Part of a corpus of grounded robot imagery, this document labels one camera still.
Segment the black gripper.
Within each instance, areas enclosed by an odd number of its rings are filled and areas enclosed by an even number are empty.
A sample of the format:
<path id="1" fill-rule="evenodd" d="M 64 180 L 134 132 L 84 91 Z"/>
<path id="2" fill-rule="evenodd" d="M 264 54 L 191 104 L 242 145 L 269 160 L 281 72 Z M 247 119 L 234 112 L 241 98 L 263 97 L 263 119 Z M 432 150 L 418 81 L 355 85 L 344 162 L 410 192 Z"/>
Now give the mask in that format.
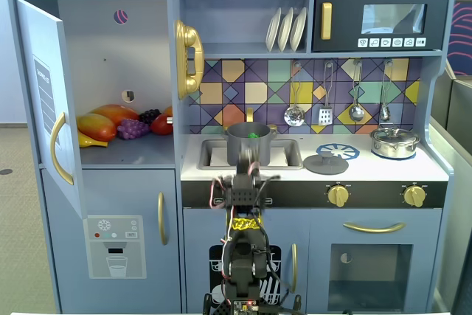
<path id="1" fill-rule="evenodd" d="M 237 175 L 249 175 L 257 177 L 260 175 L 260 163 L 258 161 L 252 162 L 251 160 L 259 159 L 259 145 L 250 144 L 247 146 L 241 144 L 238 151 L 238 161 L 236 164 Z"/>

